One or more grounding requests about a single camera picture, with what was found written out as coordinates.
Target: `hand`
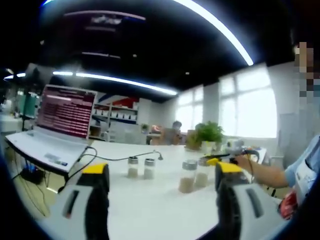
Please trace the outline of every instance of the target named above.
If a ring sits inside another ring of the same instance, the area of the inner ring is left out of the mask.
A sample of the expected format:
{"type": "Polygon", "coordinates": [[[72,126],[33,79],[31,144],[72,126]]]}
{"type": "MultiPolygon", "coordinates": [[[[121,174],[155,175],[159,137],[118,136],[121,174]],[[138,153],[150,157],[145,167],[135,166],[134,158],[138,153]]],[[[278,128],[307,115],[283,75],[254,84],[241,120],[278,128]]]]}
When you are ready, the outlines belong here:
{"type": "Polygon", "coordinates": [[[247,155],[238,155],[234,159],[237,161],[240,168],[247,169],[250,161],[247,155]]]}

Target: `potted plant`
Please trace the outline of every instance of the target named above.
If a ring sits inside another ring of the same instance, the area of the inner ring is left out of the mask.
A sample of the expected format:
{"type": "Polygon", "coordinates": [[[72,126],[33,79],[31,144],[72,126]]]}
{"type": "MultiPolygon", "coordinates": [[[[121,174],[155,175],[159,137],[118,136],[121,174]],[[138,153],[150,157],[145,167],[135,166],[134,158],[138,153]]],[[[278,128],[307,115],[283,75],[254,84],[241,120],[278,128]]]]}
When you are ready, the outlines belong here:
{"type": "Polygon", "coordinates": [[[223,129],[216,122],[208,121],[199,123],[195,127],[198,138],[201,140],[201,150],[205,154],[211,154],[212,151],[220,151],[223,139],[223,129]]]}
{"type": "Polygon", "coordinates": [[[186,145],[185,147],[190,150],[197,151],[201,147],[201,139],[198,136],[196,130],[188,130],[186,135],[186,145]]]}
{"type": "Polygon", "coordinates": [[[148,124],[141,124],[141,132],[143,134],[148,134],[149,133],[149,125],[148,124]]]}

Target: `laptop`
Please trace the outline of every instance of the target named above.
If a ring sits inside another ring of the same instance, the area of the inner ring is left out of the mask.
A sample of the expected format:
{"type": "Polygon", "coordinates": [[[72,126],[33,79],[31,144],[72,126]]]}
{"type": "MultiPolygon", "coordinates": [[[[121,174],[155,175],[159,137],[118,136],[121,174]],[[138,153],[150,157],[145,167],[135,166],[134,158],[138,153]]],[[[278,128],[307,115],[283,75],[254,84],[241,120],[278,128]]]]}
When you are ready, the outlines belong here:
{"type": "Polygon", "coordinates": [[[48,84],[33,130],[6,138],[41,164],[68,173],[88,147],[96,96],[96,91],[48,84]]]}

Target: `glass jar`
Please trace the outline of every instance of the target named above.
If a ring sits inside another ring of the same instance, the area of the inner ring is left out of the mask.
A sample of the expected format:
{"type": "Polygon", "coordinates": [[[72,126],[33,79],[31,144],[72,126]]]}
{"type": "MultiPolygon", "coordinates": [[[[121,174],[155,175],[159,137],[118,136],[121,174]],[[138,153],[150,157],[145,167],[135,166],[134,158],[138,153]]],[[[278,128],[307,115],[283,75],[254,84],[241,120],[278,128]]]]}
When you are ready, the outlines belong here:
{"type": "Polygon", "coordinates": [[[146,158],[144,161],[144,179],[150,180],[155,178],[156,161],[152,158],[146,158]]]}
{"type": "Polygon", "coordinates": [[[136,179],[138,177],[138,158],[131,156],[128,158],[128,178],[136,179]]]}
{"type": "Polygon", "coordinates": [[[198,161],[194,185],[199,188],[204,188],[208,184],[208,175],[210,166],[207,164],[207,158],[202,157],[198,161]]]}
{"type": "Polygon", "coordinates": [[[179,191],[187,194],[194,189],[194,181],[197,170],[197,161],[186,160],[182,163],[182,174],[180,179],[179,191]]]}

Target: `jar lid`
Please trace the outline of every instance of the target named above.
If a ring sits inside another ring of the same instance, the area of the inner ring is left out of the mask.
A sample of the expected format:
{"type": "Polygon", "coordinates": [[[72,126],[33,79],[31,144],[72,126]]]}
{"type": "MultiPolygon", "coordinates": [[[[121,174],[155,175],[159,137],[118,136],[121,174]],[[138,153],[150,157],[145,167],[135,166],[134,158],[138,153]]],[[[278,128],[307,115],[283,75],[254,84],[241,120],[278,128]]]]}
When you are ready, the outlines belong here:
{"type": "Polygon", "coordinates": [[[128,158],[129,164],[138,164],[138,158],[136,156],[131,156],[128,158]]]}
{"type": "Polygon", "coordinates": [[[156,161],[153,158],[146,158],[144,161],[144,165],[153,167],[154,165],[156,165],[156,161]]]}
{"type": "Polygon", "coordinates": [[[208,160],[209,159],[207,157],[200,158],[199,161],[198,161],[199,166],[208,167],[209,166],[209,164],[207,164],[208,160]]]}
{"type": "Polygon", "coordinates": [[[186,160],[182,163],[182,168],[185,170],[196,170],[197,161],[196,160],[186,160]]]}

